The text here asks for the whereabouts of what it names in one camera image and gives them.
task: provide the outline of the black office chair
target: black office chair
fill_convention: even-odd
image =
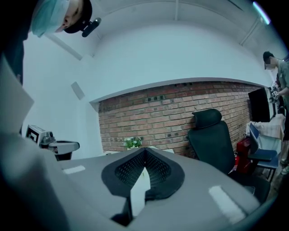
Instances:
[[[234,150],[232,147],[227,124],[222,121],[221,113],[216,109],[193,112],[196,117],[196,127],[188,133],[189,141],[200,161],[206,162],[229,177],[242,184],[255,188],[254,195],[260,203],[266,201],[270,190],[270,183],[259,177],[232,171],[235,164]],[[263,156],[251,154],[250,159],[270,161]]]
[[[251,141],[251,154],[262,155],[263,158],[271,159],[271,161],[258,161],[254,160],[254,164],[260,168],[270,169],[267,179],[271,175],[271,171],[273,170],[273,174],[271,176],[270,182],[272,182],[276,169],[278,168],[278,155],[275,150],[265,150],[259,148],[259,131],[258,129],[251,123],[250,124],[250,141]]]

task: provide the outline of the surgical mask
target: surgical mask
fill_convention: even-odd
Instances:
[[[70,0],[44,0],[31,23],[34,35],[54,33],[62,26]]]

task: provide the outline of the chair headrest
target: chair headrest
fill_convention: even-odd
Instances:
[[[207,109],[204,111],[192,112],[196,117],[196,128],[206,128],[219,123],[222,119],[221,113],[217,109]]]

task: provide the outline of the green plant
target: green plant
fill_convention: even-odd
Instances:
[[[139,137],[125,138],[125,142],[123,144],[127,148],[138,148],[141,146],[141,140]]]

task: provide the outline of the mesh chair back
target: mesh chair back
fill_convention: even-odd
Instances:
[[[234,150],[228,126],[224,121],[201,129],[191,129],[188,137],[200,161],[225,174],[234,167]]]

